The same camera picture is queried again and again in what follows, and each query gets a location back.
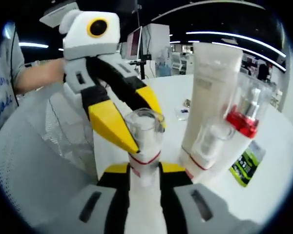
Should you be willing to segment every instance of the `red label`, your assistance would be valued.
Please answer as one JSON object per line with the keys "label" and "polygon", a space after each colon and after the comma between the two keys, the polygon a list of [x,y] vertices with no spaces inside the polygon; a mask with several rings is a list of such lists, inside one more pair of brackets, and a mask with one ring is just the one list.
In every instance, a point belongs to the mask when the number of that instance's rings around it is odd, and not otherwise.
{"label": "red label", "polygon": [[140,177],[140,172],[138,172],[136,169],[134,169],[133,167],[131,167],[133,173],[137,176]]}
{"label": "red label", "polygon": [[141,162],[139,161],[135,156],[131,155],[130,153],[128,153],[128,155],[133,159],[135,160],[137,163],[141,164],[141,165],[147,165],[147,164],[150,164],[151,162],[153,162],[159,155],[160,155],[161,151],[158,152],[158,154],[152,158],[149,162]]}
{"label": "red label", "polygon": [[190,179],[193,179],[193,175],[186,169],[186,173],[189,176]]}

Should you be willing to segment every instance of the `robot eye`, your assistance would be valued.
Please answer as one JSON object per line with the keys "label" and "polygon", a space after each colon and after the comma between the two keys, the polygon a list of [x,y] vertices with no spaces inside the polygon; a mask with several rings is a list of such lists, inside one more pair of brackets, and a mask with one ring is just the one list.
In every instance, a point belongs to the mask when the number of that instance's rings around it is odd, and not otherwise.
{"label": "robot eye", "polygon": [[88,24],[87,31],[91,37],[101,37],[107,30],[107,22],[104,19],[94,19]]}

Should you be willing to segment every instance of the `black ceiling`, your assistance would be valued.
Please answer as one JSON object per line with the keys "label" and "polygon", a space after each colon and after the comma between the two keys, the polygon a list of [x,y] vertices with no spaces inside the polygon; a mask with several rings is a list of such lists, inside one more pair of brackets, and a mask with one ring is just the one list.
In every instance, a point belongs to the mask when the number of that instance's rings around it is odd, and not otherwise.
{"label": "black ceiling", "polygon": [[[121,41],[128,33],[138,27],[137,14],[132,14],[136,0],[87,1],[77,0],[81,10],[110,11],[119,15],[121,20]],[[176,7],[189,4],[189,0],[142,0],[140,23],[148,24],[154,17]],[[53,6],[51,0],[27,0],[22,8],[22,16],[16,20],[20,41],[48,44],[48,49],[23,48],[25,61],[59,58],[62,52],[62,37],[57,28],[49,28],[39,22],[45,10]],[[248,36],[265,42],[279,50],[282,49],[280,23],[267,10],[237,3],[209,3],[187,7],[165,15],[153,23],[170,26],[171,40],[216,41],[219,36],[186,35],[187,31],[219,31]],[[273,60],[277,54],[253,42],[238,40],[239,46],[256,51]]]}

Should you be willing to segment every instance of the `white table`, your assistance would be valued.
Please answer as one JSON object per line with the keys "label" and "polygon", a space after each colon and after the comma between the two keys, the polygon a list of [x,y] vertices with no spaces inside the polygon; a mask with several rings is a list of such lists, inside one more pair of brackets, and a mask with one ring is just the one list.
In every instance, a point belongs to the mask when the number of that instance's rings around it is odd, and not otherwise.
{"label": "white table", "polygon": [[[178,160],[187,122],[178,121],[174,109],[186,98],[191,99],[192,82],[193,75],[145,80],[156,93],[167,124],[161,161],[176,163]],[[111,91],[109,96],[123,115],[130,112]],[[237,218],[264,224],[293,183],[293,126],[283,114],[269,106],[255,140],[266,149],[266,154],[248,186],[240,186],[228,171],[208,188],[227,202],[229,211]],[[128,161],[125,151],[101,137],[94,135],[94,143],[99,177],[110,164]]]}

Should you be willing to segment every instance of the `red cap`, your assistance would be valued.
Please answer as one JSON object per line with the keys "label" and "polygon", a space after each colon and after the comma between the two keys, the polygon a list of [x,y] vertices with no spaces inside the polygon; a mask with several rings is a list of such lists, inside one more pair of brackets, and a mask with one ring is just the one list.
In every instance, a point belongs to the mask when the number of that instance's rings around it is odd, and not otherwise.
{"label": "red cap", "polygon": [[258,120],[252,120],[248,117],[245,117],[240,112],[237,112],[236,105],[233,106],[227,115],[226,120],[246,137],[251,139],[255,137],[257,133]]}

